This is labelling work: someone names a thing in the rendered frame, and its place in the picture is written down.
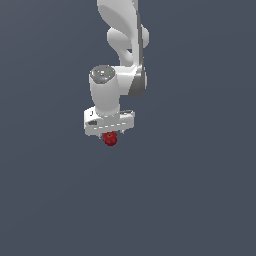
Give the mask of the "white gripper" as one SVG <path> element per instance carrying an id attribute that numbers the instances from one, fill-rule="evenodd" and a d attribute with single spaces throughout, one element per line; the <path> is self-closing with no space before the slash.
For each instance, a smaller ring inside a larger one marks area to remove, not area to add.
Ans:
<path id="1" fill-rule="evenodd" d="M 101 116 L 96 113 L 96 108 L 91 107 L 84 111 L 84 130 L 88 136 L 95 135 L 102 138 L 102 134 L 125 130 L 134 127 L 135 112 L 133 110 L 118 111 L 115 115 Z"/>

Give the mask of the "small red object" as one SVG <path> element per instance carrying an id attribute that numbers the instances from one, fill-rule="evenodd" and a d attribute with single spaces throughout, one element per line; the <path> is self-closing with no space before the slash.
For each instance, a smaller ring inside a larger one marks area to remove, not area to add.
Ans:
<path id="1" fill-rule="evenodd" d="M 106 132 L 103 134 L 103 141 L 108 146 L 114 146 L 117 143 L 117 134 L 112 132 Z"/>

